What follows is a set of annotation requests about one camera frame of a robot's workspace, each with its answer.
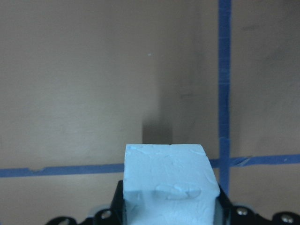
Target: white foam cube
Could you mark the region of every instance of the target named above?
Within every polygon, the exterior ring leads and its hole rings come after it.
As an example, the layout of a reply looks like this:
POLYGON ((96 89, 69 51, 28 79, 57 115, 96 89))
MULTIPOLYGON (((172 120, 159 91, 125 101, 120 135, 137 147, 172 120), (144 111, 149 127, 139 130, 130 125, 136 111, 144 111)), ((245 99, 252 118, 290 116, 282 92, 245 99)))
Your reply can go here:
POLYGON ((128 144, 127 225, 212 225, 220 190, 198 144, 128 144))

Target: vertical blue tape strip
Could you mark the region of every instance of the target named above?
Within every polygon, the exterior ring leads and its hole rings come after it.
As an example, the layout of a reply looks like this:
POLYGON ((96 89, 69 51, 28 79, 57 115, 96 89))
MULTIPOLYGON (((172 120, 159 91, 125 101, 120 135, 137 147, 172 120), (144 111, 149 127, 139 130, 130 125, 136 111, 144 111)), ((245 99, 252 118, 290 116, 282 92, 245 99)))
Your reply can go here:
POLYGON ((218 8, 218 122, 220 185, 229 193, 230 177, 230 44, 231 0, 219 0, 218 8))

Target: dent in foam block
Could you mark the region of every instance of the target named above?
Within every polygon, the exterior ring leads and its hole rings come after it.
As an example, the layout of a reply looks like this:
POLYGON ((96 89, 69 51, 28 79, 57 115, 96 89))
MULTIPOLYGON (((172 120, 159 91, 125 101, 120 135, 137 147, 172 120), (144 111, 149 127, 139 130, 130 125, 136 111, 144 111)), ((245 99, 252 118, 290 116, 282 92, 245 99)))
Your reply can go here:
POLYGON ((212 225, 220 190, 197 144, 128 144, 123 194, 127 225, 212 225))

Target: gray floor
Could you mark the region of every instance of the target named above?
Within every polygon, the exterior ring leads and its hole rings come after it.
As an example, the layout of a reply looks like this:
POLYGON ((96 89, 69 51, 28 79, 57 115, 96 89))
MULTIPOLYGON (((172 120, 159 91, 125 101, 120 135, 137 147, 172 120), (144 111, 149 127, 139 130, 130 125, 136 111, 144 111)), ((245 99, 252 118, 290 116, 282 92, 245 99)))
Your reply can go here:
MULTIPOLYGON (((300 153, 299 11, 233 1, 233 157, 300 153)), ((217 1, 1 1, 0 21, 1 168, 122 163, 142 142, 218 158, 217 1)), ((300 213, 298 169, 233 168, 230 197, 300 213)), ((1 178, 1 225, 81 221, 121 178, 1 178)))

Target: metal bolt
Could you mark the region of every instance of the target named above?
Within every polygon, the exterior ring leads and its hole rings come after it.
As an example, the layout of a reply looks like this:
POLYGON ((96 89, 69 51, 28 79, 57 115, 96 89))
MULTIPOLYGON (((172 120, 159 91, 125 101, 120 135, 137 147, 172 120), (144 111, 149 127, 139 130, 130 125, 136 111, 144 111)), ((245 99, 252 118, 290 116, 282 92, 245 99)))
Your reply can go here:
POLYGON ((105 210, 101 213, 101 219, 107 219, 111 217, 112 212, 110 210, 105 210))
POLYGON ((281 216, 281 219, 282 219, 283 222, 285 222, 287 224, 292 224, 294 222, 294 219, 291 216, 287 215, 287 214, 283 214, 281 216))
POLYGON ((69 219, 65 219, 63 221, 61 221, 59 224, 57 225, 69 225, 70 220, 69 219))
POLYGON ((240 215, 240 216, 245 216, 248 214, 248 210, 244 207, 238 207, 236 209, 236 212, 240 215))

